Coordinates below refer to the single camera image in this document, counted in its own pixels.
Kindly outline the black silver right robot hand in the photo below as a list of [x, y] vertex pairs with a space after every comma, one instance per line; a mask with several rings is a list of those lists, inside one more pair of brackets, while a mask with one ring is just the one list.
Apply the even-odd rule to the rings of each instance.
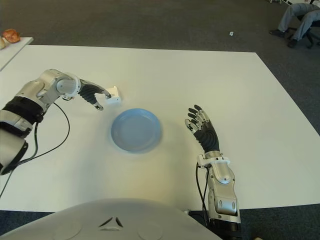
[[193, 134], [195, 139], [201, 145], [205, 153], [220, 151], [219, 138], [216, 130], [207, 115], [199, 105], [194, 105], [188, 109], [187, 116], [184, 120], [185, 126]]

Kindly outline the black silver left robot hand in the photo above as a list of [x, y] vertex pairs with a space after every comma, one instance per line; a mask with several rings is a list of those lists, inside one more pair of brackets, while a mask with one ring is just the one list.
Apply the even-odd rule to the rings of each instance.
[[90, 81], [80, 79], [80, 84], [81, 84], [81, 87], [78, 94], [85, 101], [93, 105], [97, 110], [102, 111], [104, 108], [97, 101], [96, 94], [105, 95], [107, 99], [110, 99], [112, 97], [111, 93], [107, 91], [105, 88], [101, 87], [100, 85], [97, 85]]

